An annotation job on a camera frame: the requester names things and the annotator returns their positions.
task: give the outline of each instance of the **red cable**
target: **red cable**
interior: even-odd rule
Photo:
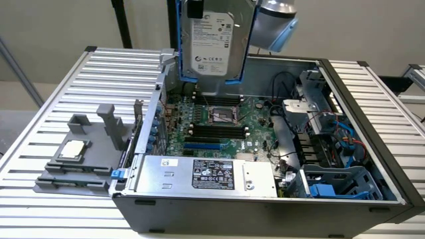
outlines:
[[[364,159],[365,159],[366,158],[366,151],[368,151],[365,144],[361,141],[358,141],[358,140],[353,140],[353,142],[362,146],[362,148],[364,148]]]

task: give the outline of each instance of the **black pole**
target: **black pole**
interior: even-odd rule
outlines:
[[[177,49],[177,11],[176,0],[167,0],[168,31],[171,36],[171,48]]]
[[[132,46],[132,37],[131,31],[128,29],[127,17],[125,17],[125,9],[124,9],[124,0],[111,0],[112,7],[115,10],[115,15],[119,22],[120,35],[124,48],[133,48]]]

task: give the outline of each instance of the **processor chip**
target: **processor chip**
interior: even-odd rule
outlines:
[[[60,156],[63,158],[75,158],[80,155],[84,148],[84,141],[72,140],[67,142],[65,147],[61,150]]]

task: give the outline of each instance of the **motherboard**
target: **motherboard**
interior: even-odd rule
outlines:
[[[269,161],[267,148],[276,137],[265,102],[171,95],[167,155]]]

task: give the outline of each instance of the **white sticker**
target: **white sticker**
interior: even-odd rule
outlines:
[[[179,159],[176,158],[163,158],[161,166],[176,167],[179,165]]]
[[[192,19],[192,69],[201,75],[227,74],[233,35],[233,19],[228,13],[205,12]]]

